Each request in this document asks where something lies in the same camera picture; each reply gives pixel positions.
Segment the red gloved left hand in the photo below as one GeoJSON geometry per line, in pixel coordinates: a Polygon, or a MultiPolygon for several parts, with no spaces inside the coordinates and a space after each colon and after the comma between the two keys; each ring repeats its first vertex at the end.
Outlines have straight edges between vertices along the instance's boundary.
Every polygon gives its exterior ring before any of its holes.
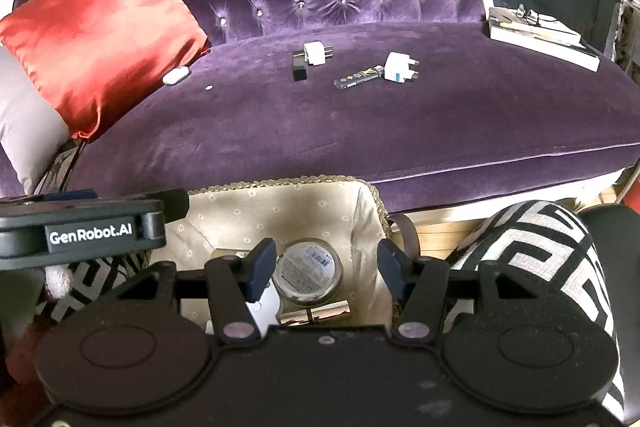
{"type": "Polygon", "coordinates": [[[47,267],[1,274],[1,418],[19,423],[50,407],[35,369],[40,340],[53,327],[36,308],[56,305],[72,286],[64,267],[47,267]]]}

